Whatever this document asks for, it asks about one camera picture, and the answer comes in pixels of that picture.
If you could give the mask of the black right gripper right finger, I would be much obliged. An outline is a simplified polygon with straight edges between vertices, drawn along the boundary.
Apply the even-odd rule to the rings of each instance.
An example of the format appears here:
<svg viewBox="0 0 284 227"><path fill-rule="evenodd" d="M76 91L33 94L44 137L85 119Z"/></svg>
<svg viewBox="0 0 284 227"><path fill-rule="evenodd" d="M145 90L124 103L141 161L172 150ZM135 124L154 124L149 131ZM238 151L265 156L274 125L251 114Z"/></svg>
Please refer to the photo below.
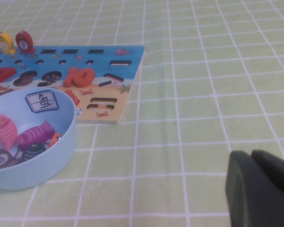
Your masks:
<svg viewBox="0 0 284 227"><path fill-rule="evenodd" d="M284 160L264 150L253 150L252 158L270 181L284 192Z"/></svg>

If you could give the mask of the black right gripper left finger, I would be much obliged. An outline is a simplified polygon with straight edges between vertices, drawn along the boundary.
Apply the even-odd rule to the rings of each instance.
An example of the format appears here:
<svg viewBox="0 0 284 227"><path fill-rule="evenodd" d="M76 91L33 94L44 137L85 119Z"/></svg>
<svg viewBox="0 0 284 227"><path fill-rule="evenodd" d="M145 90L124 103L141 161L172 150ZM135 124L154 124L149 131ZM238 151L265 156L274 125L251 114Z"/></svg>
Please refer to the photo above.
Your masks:
<svg viewBox="0 0 284 227"><path fill-rule="evenodd" d="M225 184L233 227L284 227L284 192L261 170L251 154L232 151Z"/></svg>

